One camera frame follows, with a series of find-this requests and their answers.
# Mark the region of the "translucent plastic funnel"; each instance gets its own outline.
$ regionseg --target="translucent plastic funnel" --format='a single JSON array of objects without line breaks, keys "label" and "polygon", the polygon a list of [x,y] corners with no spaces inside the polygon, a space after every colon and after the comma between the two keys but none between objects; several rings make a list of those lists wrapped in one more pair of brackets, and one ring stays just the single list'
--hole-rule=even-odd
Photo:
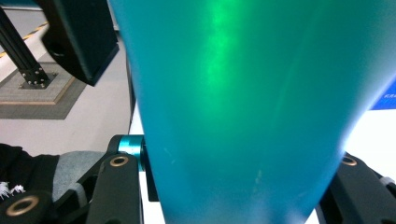
[{"label": "translucent plastic funnel", "polygon": [[301,223],[396,74],[396,1],[111,0],[167,223]]}]

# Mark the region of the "screw hole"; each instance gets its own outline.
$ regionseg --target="screw hole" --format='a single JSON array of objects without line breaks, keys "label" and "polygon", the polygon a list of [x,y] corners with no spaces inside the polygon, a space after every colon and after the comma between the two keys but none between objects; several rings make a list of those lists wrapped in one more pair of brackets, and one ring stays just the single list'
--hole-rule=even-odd
[{"label": "screw hole", "polygon": [[127,157],[119,156],[119,157],[116,157],[113,160],[111,160],[110,165],[115,166],[115,167],[122,166],[122,165],[126,164],[128,162],[128,160],[129,159]]},{"label": "screw hole", "polygon": [[27,196],[12,204],[6,211],[9,217],[17,217],[32,210],[38,204],[36,196]]}]

